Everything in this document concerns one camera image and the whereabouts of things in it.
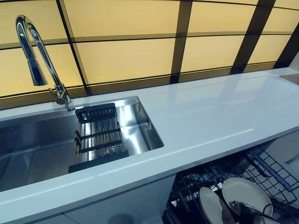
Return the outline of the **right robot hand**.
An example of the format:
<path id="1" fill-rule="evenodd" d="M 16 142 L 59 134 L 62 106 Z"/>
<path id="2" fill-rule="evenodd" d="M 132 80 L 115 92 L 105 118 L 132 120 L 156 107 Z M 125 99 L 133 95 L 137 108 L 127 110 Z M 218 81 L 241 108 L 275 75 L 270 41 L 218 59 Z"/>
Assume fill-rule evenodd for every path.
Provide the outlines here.
<path id="1" fill-rule="evenodd" d="M 240 224 L 252 224 L 254 222 L 254 218 L 262 213 L 257 209 L 253 208 L 253 206 L 239 201 L 229 202 L 231 209 L 235 211 L 239 216 Z"/>

